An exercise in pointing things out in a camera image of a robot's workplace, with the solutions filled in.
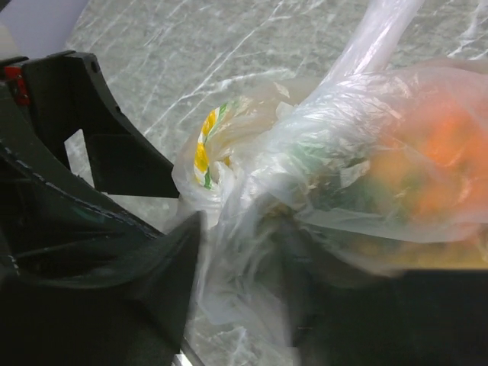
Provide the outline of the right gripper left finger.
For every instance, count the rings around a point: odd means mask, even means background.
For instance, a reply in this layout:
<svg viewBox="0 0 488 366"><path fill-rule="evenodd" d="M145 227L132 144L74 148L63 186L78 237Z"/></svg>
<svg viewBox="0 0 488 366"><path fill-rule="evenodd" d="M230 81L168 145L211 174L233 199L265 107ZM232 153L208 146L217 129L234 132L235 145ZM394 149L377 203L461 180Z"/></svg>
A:
<svg viewBox="0 0 488 366"><path fill-rule="evenodd" d="M3 365L170 365L190 310L202 216L71 278L11 269L1 285Z"/></svg>

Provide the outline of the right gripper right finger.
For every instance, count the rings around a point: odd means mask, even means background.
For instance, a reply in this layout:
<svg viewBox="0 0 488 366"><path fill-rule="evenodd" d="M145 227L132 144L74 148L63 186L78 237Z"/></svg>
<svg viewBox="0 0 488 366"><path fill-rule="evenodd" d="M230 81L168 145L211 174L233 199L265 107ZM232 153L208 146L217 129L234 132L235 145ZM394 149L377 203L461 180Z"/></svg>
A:
<svg viewBox="0 0 488 366"><path fill-rule="evenodd" d="M379 278L281 231L283 295L302 365L485 365L487 273Z"/></svg>

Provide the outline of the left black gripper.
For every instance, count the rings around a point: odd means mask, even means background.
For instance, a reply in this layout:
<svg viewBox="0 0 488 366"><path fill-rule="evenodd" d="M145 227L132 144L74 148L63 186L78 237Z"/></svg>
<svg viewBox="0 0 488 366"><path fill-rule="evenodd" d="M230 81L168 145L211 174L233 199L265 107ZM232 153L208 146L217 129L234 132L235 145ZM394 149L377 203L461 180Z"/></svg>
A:
<svg viewBox="0 0 488 366"><path fill-rule="evenodd" d="M26 56L15 56L1 60L1 82L5 83L17 105L28 106L30 99L24 80L22 65L28 61Z"/></svg>

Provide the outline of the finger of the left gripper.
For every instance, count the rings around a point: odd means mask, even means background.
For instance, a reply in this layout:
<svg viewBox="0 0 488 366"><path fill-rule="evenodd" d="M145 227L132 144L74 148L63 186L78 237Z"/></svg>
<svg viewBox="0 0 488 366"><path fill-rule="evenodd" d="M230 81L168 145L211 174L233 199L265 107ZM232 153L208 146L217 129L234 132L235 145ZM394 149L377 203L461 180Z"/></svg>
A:
<svg viewBox="0 0 488 366"><path fill-rule="evenodd" d="M37 138L1 84L1 267L77 275L161 233L73 175Z"/></svg>
<svg viewBox="0 0 488 366"><path fill-rule="evenodd" d="M64 142L82 131L95 187L140 197L179 196L173 164L125 116L92 53L66 51L23 63L36 135L67 161Z"/></svg>

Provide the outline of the transparent plastic bag with fruit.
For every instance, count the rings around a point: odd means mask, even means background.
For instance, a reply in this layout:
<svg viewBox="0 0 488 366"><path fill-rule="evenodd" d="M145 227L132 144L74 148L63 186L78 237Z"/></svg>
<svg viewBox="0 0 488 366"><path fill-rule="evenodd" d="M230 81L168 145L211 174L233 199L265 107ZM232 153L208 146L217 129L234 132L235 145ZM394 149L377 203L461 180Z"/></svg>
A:
<svg viewBox="0 0 488 366"><path fill-rule="evenodd" d="M324 80L228 101L183 145L172 177L207 216L197 301L212 323L293 347L284 228L379 278L487 273L487 64L388 69L420 7L370 2Z"/></svg>

